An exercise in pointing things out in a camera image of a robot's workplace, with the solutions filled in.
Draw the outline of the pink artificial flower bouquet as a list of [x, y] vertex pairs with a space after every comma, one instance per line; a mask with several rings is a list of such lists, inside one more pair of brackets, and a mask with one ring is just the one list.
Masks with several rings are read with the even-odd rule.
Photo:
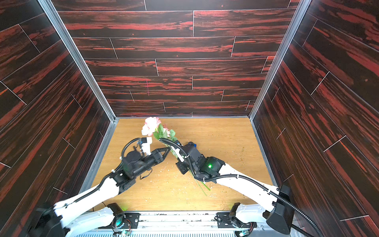
[[175, 131], [164, 127], [159, 118], [149, 117], [145, 119], [145, 124], [142, 128], [142, 135], [154, 137], [156, 140], [162, 142], [166, 147], [171, 148], [171, 153], [178, 158], [176, 155], [176, 148], [182, 150], [183, 145], [175, 137]]

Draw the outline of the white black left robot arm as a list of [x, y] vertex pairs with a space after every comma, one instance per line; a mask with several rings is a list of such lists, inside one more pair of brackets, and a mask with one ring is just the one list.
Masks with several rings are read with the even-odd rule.
[[120, 164], [105, 175], [100, 183], [76, 196], [59, 201], [49, 208], [37, 208], [26, 227], [29, 237], [76, 237], [99, 227], [124, 225], [124, 212], [115, 203], [99, 211], [91, 208], [116, 197], [143, 179], [143, 173], [162, 163], [171, 151], [171, 147], [150, 150], [150, 137], [135, 138], [128, 143], [137, 146], [126, 153], [128, 146], [121, 152]]

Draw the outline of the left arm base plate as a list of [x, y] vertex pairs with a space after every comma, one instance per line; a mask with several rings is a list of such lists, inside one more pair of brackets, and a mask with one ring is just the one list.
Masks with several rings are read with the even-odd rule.
[[124, 212], [123, 216], [118, 214], [115, 216], [111, 224], [105, 227], [99, 227], [99, 229], [126, 229], [132, 230], [137, 229], [140, 220], [140, 213], [138, 212]]

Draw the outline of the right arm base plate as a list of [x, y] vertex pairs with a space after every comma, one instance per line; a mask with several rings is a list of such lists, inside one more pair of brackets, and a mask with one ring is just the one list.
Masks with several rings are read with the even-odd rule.
[[217, 212], [214, 219], [217, 221], [218, 228], [254, 229], [257, 227], [255, 222], [243, 223], [229, 212]]

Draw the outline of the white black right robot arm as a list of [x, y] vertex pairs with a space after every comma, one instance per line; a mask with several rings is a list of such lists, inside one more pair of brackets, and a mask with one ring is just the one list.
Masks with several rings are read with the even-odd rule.
[[321, 237], [318, 225], [292, 202], [292, 191], [288, 186], [277, 187], [257, 181], [215, 157], [205, 157], [194, 143], [182, 146], [176, 142], [171, 146], [178, 158], [177, 167], [182, 173], [190, 172], [195, 180], [214, 182], [229, 187], [255, 201], [258, 206], [235, 203], [227, 221], [236, 227], [250, 222], [266, 222], [273, 230], [289, 235], [292, 229], [305, 236], [310, 234], [295, 226], [293, 217], [300, 214]]

